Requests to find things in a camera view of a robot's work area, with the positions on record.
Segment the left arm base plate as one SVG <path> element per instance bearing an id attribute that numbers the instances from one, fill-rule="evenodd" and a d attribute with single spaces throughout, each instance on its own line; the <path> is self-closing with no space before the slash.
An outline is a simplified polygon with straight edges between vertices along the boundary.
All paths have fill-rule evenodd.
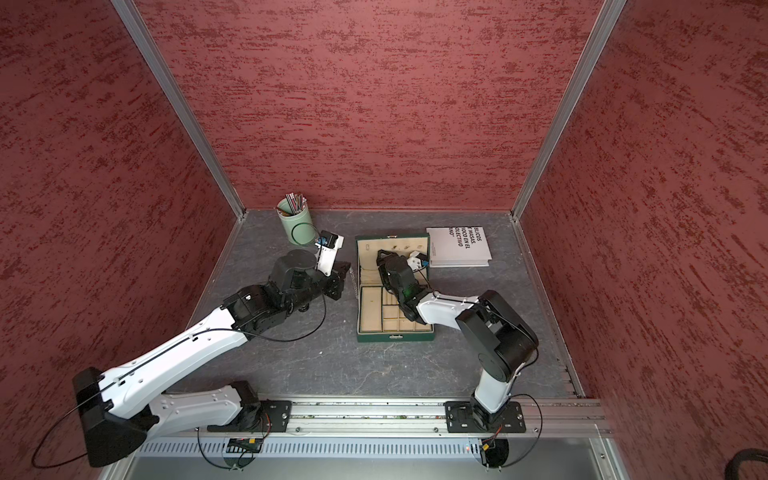
<path id="1" fill-rule="evenodd" d="M 234 420 L 223 426 L 210 425 L 207 432 L 215 433 L 285 433 L 291 419 L 293 403 L 287 400 L 262 400 L 259 405 L 247 405 Z"/>

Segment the green jewelry box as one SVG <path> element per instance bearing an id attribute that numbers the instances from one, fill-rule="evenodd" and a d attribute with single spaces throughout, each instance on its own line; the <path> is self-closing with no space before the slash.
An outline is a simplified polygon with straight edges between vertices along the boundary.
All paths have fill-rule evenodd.
<path id="1" fill-rule="evenodd" d="M 433 341 L 435 328 L 406 318 L 396 297 L 384 288 L 376 265 L 379 250 L 404 256 L 412 252 L 429 256 L 429 235 L 357 236 L 355 241 L 359 275 L 357 340 L 360 343 Z"/>

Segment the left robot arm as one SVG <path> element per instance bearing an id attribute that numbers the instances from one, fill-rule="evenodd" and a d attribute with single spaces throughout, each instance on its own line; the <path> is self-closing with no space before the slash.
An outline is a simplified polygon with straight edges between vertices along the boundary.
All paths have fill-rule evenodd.
<path id="1" fill-rule="evenodd" d="M 346 261 L 323 263 L 307 250 L 292 250 L 275 262 L 266 283 L 241 288 L 162 345 L 107 371 L 78 373 L 73 386 L 89 464 L 110 465 L 148 440 L 193 428 L 262 428 L 264 408 L 245 381 L 196 393 L 168 389 L 218 356 L 264 338 L 313 300 L 339 299 L 350 268 Z"/>

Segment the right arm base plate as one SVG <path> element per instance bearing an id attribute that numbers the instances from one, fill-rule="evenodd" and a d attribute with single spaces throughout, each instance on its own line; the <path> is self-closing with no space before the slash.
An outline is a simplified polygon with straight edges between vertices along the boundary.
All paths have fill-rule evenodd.
<path id="1" fill-rule="evenodd" d="M 474 401 L 448 401 L 444 403 L 449 433 L 494 434 L 525 433 L 526 424 L 519 402 L 507 401 L 495 413 L 488 413 Z"/>

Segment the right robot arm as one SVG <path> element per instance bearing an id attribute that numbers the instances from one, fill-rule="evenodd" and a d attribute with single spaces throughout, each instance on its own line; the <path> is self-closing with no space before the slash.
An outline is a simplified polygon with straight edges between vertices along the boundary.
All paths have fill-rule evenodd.
<path id="1" fill-rule="evenodd" d="M 538 350 L 539 340 L 530 326 L 494 290 L 472 297 L 440 293 L 420 283 L 408 258 L 394 251 L 378 251 L 376 265 L 383 287 L 396 297 L 409 321 L 462 333 L 482 367 L 471 397 L 473 409 L 488 417 L 501 412 L 516 379 Z"/>

